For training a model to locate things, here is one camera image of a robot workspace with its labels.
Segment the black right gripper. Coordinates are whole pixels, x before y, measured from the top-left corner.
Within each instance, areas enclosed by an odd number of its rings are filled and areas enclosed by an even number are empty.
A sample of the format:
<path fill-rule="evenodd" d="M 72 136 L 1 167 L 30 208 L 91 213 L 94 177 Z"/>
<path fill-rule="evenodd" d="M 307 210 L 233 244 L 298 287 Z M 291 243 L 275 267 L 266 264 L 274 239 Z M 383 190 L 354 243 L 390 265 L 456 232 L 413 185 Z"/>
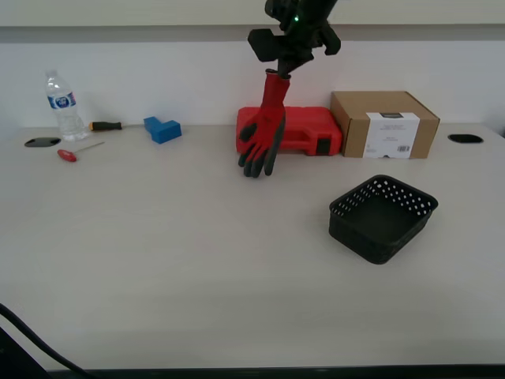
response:
<path fill-rule="evenodd" d="M 326 9 L 282 9 L 277 20 L 283 36 L 271 29 L 253 29 L 248 43 L 260 62 L 278 61 L 278 74 L 289 76 L 314 59 L 312 51 L 325 47 L 326 56 L 337 55 L 342 43 L 330 25 Z"/>

